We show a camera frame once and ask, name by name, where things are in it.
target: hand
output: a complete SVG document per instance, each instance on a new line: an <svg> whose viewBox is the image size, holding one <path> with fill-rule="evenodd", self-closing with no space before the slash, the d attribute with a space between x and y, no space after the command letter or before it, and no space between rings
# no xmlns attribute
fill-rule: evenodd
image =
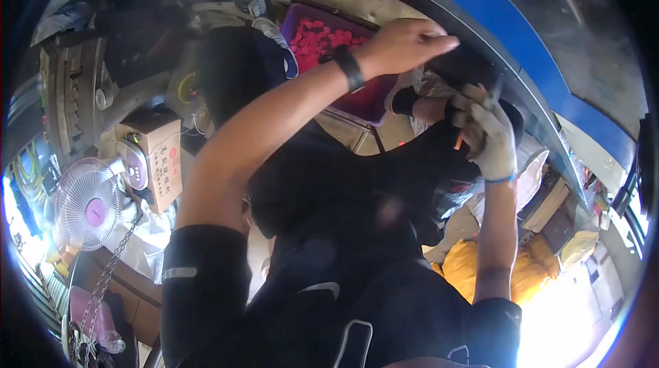
<svg viewBox="0 0 659 368"><path fill-rule="evenodd" d="M354 52L366 80L407 72L460 44L455 36L430 19L396 19Z"/></svg>
<svg viewBox="0 0 659 368"><path fill-rule="evenodd" d="M486 99L483 106L472 101L471 117L485 133L483 150L472 158L483 178L487 182L512 180L517 174L515 134L504 109L491 99Z"/></svg>

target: wooden board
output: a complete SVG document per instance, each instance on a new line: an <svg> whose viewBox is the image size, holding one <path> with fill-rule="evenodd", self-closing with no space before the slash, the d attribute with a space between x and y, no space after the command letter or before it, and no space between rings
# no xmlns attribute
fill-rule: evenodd
<svg viewBox="0 0 659 368"><path fill-rule="evenodd" d="M563 178L559 178L556 184L547 195L540 206L532 213L529 218L524 221L522 228L538 233L549 222L549 219L556 213L558 207L561 206L565 198L570 193L569 188L565 184Z"/></svg>

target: cardboard box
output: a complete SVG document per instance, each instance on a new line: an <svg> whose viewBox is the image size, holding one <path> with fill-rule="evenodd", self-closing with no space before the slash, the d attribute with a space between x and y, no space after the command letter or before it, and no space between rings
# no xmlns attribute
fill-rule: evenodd
<svg viewBox="0 0 659 368"><path fill-rule="evenodd" d="M117 140L129 132L142 136L137 146L148 165L153 212L161 214L183 191L181 120L175 114L136 114L115 127Z"/></svg>

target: white fan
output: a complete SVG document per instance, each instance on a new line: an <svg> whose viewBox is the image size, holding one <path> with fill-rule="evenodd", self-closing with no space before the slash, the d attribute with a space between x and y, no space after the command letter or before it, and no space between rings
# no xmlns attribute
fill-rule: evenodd
<svg viewBox="0 0 659 368"><path fill-rule="evenodd" d="M55 215L69 245L93 251L110 238L119 219L117 173L100 159L83 158L62 175Z"/></svg>

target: reflective stripe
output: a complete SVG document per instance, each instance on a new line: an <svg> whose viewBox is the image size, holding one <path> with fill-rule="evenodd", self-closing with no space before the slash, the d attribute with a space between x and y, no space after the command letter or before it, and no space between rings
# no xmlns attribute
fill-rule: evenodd
<svg viewBox="0 0 659 368"><path fill-rule="evenodd" d="M163 281L168 278L192 278L197 275L197 268L170 268L163 271Z"/></svg>
<svg viewBox="0 0 659 368"><path fill-rule="evenodd" d="M335 301L336 301L336 298L339 298L340 287L339 287L339 284L337 284L336 282L322 282L320 284L307 286L305 289L298 292L298 294L301 293L301 292L319 291L319 290L330 290L330 291L332 291L332 295L334 296Z"/></svg>

